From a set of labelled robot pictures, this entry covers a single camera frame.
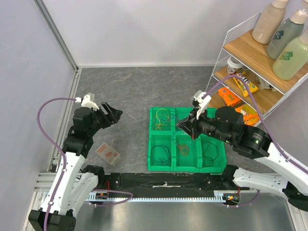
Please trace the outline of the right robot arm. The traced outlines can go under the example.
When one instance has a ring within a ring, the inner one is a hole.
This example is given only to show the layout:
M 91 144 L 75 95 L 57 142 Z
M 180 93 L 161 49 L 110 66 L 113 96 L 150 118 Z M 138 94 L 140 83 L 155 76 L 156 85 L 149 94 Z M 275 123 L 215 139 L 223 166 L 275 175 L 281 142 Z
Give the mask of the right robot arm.
M 220 177 L 221 186 L 249 187 L 279 195 L 294 207 L 308 209 L 308 167 L 287 154 L 269 134 L 258 127 L 246 125 L 244 117 L 232 107 L 224 106 L 216 110 L 214 118 L 207 112 L 197 115 L 194 108 L 189 116 L 177 122 L 176 126 L 192 139 L 201 134 L 215 138 L 232 146 L 239 155 L 254 159 L 279 174 L 271 177 L 253 173 L 237 166 L 227 166 Z

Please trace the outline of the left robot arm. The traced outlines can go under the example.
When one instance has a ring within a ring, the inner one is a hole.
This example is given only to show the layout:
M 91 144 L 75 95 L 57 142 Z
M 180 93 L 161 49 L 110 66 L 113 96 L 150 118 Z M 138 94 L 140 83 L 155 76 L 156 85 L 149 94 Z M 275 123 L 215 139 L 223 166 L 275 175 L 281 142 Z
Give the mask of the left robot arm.
M 74 111 L 73 124 L 60 148 L 61 161 L 46 199 L 31 210 L 28 221 L 36 231 L 72 231 L 79 210 L 93 189 L 105 185 L 102 167 L 87 166 L 77 175 L 93 145 L 93 136 L 116 124 L 123 112 L 108 103 L 83 105 Z

